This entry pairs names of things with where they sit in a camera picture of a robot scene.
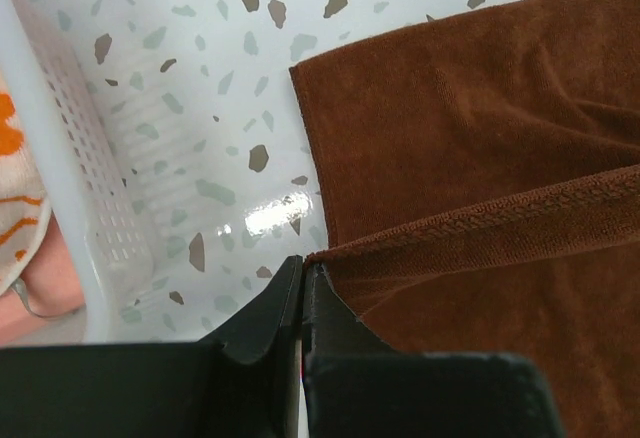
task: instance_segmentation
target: orange patterned fabric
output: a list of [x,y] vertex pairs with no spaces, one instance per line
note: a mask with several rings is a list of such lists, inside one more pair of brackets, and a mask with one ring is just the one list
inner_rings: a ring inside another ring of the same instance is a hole
[[8,156],[17,153],[24,143],[24,136],[20,130],[11,128],[9,119],[16,114],[11,97],[0,93],[0,155]]
[[16,106],[0,75],[0,295],[40,247],[50,214]]

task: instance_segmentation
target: terrazzo floor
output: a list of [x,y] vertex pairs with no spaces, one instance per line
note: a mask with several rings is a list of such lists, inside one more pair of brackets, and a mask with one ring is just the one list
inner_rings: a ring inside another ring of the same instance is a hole
[[140,301],[158,306],[121,319],[134,339],[169,341],[200,338],[286,256],[327,246],[288,67],[516,0],[30,1],[74,45],[136,213],[157,230]]

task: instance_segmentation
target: cloth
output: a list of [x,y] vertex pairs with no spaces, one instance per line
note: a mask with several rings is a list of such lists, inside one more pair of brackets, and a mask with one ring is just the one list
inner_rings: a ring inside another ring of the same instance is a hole
[[0,296],[40,247],[51,206],[0,75]]
[[[31,262],[21,275],[29,306],[41,316],[61,317],[84,304],[80,280],[55,216]],[[14,292],[0,296],[0,345],[10,343],[49,322],[30,314]]]
[[640,0],[526,0],[291,70],[336,292],[403,351],[512,351],[568,436],[640,430]]

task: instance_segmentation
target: microfiber towel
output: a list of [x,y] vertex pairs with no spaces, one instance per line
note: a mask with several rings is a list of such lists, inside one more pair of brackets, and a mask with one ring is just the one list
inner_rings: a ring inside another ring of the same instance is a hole
[[291,70],[330,244],[307,263],[398,350],[532,359],[571,437],[640,430],[638,3],[525,0]]
[[0,75],[0,296],[38,251],[50,216],[44,185]]

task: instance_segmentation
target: basket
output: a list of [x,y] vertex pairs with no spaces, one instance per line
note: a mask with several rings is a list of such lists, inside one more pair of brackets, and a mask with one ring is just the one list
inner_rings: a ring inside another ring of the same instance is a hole
[[[71,46],[27,0],[0,0],[0,23],[0,70],[84,291],[84,341],[121,341],[118,311],[149,287],[153,235],[133,212]],[[76,341],[82,319],[56,334]]]

